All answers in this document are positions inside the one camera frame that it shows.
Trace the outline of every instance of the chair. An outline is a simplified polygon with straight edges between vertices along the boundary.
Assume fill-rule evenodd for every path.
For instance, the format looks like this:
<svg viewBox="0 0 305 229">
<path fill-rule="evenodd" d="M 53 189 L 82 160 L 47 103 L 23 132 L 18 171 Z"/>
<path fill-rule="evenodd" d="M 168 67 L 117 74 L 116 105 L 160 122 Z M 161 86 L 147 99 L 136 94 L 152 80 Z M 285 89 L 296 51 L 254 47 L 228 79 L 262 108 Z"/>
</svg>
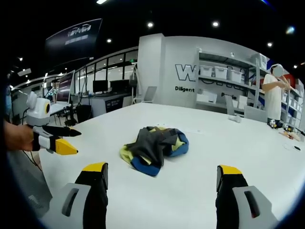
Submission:
<svg viewBox="0 0 305 229">
<path fill-rule="evenodd" d="M 251 106 L 244 107 L 244 117 L 258 122 L 267 123 L 267 113 L 264 110 L 256 109 Z"/>
<path fill-rule="evenodd" d="M 153 103 L 154 95 L 156 94 L 157 87 L 156 86 L 149 86 L 146 90 L 144 99 L 140 97 L 135 97 L 133 99 L 133 103 L 135 104 L 137 100 L 140 100 L 140 103 Z"/>
<path fill-rule="evenodd" d="M 225 103 L 227 105 L 227 114 L 235 116 L 235 110 L 233 106 L 232 97 L 229 95 L 225 95 Z"/>
</svg>

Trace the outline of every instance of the table surface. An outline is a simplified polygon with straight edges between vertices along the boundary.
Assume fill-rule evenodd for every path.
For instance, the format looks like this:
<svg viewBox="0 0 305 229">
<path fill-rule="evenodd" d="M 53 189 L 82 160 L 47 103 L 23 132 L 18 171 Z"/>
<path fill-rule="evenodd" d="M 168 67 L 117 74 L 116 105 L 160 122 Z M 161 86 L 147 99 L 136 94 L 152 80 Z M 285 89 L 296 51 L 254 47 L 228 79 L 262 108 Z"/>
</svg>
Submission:
<svg viewBox="0 0 305 229">
<path fill-rule="evenodd" d="M 189 142 L 187 154 L 166 158 L 156 177 L 134 170 L 119 150 L 145 126 L 174 127 Z M 216 228 L 216 176 L 220 164 L 240 169 L 281 220 L 297 199 L 305 180 L 305 144 L 290 140 L 265 123 L 183 107 L 135 104 L 75 126 L 82 132 L 66 139 L 77 155 L 40 151 L 52 194 L 74 183 L 91 163 L 109 163 L 108 229 Z M 298 146 L 301 152 L 293 147 Z"/>
</svg>

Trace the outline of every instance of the computer monitor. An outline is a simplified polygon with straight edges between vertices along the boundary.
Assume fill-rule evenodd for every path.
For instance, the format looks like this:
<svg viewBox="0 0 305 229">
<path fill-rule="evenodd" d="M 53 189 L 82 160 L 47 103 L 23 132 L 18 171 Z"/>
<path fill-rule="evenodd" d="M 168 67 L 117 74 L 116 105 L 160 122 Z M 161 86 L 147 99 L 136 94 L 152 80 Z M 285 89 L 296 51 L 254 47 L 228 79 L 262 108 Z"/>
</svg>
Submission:
<svg viewBox="0 0 305 229">
<path fill-rule="evenodd" d="M 74 77 L 74 72 L 72 71 L 65 76 L 63 76 L 59 81 L 58 91 L 57 91 L 57 101 L 69 103 L 70 100 L 70 89 L 72 80 Z"/>
<path fill-rule="evenodd" d="M 122 92 L 129 87 L 129 80 L 115 80 L 110 81 L 110 87 L 112 92 Z"/>
<path fill-rule="evenodd" d="M 108 80 L 94 80 L 93 92 L 106 92 L 108 91 Z"/>
</svg>

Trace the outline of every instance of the ceiling light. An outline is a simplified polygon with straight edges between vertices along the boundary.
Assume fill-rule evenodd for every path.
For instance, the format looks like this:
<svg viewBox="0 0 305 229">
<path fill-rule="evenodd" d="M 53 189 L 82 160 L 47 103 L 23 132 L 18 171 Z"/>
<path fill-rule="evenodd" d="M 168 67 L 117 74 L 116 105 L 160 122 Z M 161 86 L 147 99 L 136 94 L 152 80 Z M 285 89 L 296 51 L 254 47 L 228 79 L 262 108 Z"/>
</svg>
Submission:
<svg viewBox="0 0 305 229">
<path fill-rule="evenodd" d="M 151 28 L 151 27 L 153 27 L 153 23 L 149 22 L 149 23 L 147 23 L 147 26 L 148 26 L 148 28 Z"/>
<path fill-rule="evenodd" d="M 107 1 L 107 0 L 97 0 L 96 3 L 102 5 L 105 1 Z"/>
<path fill-rule="evenodd" d="M 212 25 L 213 25 L 213 27 L 218 27 L 218 26 L 219 26 L 219 22 L 214 21 L 214 22 L 212 23 Z"/>
<path fill-rule="evenodd" d="M 289 26 L 286 30 L 286 34 L 293 34 L 295 32 L 295 28 L 293 26 Z"/>
</svg>

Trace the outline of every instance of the banner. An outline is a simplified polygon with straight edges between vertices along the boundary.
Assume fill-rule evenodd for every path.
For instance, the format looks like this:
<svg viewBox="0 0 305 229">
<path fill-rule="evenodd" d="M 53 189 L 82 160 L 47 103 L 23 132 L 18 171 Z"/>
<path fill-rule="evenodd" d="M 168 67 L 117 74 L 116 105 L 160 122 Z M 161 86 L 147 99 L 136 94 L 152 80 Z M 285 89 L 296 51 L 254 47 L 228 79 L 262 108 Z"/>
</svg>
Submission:
<svg viewBox="0 0 305 229">
<path fill-rule="evenodd" d="M 94 56 L 101 23 L 102 19 L 86 21 L 47 38 L 45 42 L 47 65 L 55 66 Z"/>
</svg>

